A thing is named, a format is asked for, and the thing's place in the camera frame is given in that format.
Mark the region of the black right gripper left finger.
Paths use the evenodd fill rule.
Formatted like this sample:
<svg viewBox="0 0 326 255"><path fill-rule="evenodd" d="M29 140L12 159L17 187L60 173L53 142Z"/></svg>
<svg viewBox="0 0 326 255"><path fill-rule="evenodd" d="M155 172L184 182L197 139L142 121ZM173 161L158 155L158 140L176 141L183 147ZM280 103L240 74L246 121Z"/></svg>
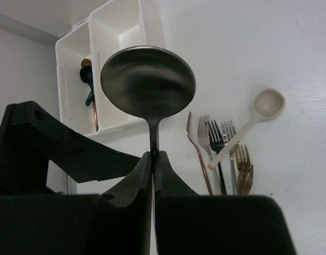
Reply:
<svg viewBox="0 0 326 255"><path fill-rule="evenodd" d="M149 254L152 188L152 157L146 152L130 174L102 194L101 254Z"/></svg>

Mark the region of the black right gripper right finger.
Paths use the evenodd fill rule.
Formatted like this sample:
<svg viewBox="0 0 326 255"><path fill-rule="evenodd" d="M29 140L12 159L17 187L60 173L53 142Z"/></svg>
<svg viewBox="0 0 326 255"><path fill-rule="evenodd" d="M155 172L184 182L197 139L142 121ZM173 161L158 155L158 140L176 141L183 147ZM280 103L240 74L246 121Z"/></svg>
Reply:
<svg viewBox="0 0 326 255"><path fill-rule="evenodd" d="M158 254L197 251L187 216L187 206L197 196L173 170L167 152L160 151L154 171L154 227Z"/></svg>

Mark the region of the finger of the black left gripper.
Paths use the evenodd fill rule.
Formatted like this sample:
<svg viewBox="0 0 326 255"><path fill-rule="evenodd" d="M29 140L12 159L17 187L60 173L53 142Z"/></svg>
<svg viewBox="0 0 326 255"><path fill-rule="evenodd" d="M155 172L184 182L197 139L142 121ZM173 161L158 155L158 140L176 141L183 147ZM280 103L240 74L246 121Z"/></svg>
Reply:
<svg viewBox="0 0 326 255"><path fill-rule="evenodd" d="M9 104L0 125L0 196L53 194L49 161L84 183L126 176L139 160L75 132L34 101Z"/></svg>

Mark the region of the rose gold slim fork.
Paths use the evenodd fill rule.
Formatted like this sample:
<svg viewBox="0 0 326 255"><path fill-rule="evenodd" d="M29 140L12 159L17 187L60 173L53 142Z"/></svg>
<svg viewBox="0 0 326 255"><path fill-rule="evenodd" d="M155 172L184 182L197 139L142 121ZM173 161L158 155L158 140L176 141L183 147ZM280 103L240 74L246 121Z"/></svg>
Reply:
<svg viewBox="0 0 326 255"><path fill-rule="evenodd" d="M191 138L191 132L190 132L191 116L192 116L192 113L189 112L188 113L188 119L187 119L187 125L186 125L186 135L187 135L187 138L189 139L189 141L194 146L194 148L195 148L195 150L197 152L198 160L199 160L199 163L200 163L200 167L202 169L202 174L203 174L203 178L204 178L204 181L205 181L205 184L206 184L208 193L209 193L210 196L212 196L213 195L213 190L212 190L212 187L211 187L209 178L208 178L207 171L205 169L205 165L204 165L204 161L203 161L203 158L202 158L202 154L201 154L200 149L197 146L197 144L195 144L195 142Z"/></svg>

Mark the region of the black spoon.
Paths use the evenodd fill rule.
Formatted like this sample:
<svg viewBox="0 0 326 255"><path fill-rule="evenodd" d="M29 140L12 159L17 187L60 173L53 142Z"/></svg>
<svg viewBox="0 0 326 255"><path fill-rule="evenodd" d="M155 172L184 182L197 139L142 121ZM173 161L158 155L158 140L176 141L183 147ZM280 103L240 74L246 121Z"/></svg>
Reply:
<svg viewBox="0 0 326 255"><path fill-rule="evenodd" d="M93 83L92 67L91 66L82 67L79 74L82 82L86 83L90 87L90 93L85 102L85 105L89 106L94 100L94 83Z"/></svg>

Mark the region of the rose gold spoon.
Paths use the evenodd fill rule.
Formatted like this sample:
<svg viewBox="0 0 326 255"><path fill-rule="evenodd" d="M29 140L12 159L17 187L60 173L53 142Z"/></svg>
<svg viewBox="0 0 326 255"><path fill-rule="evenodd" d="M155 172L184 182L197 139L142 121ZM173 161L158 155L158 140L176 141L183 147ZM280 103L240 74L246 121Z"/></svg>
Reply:
<svg viewBox="0 0 326 255"><path fill-rule="evenodd" d="M93 82L93 71L91 66L91 60L88 58L84 58L81 61L81 69L80 69L80 78L81 81L87 84L90 88L89 95L85 101L86 106L92 105L93 107L93 115L94 115L94 122L96 131L99 130L98 126L98 118L97 118L97 109L96 109L96 102L95 102L95 94L94 94L94 82Z"/></svg>

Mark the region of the silver round spoon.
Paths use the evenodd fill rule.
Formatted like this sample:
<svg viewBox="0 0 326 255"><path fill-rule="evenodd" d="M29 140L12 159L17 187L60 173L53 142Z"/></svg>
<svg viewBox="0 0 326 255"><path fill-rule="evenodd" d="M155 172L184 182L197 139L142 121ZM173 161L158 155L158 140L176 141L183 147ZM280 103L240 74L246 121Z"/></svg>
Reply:
<svg viewBox="0 0 326 255"><path fill-rule="evenodd" d="M178 55L159 47L135 46L115 53L105 62L101 85L114 106L148 124L153 185L151 229L155 229L154 171L160 152L159 124L189 105L195 94L195 76ZM104 207L105 199L101 203L98 226Z"/></svg>

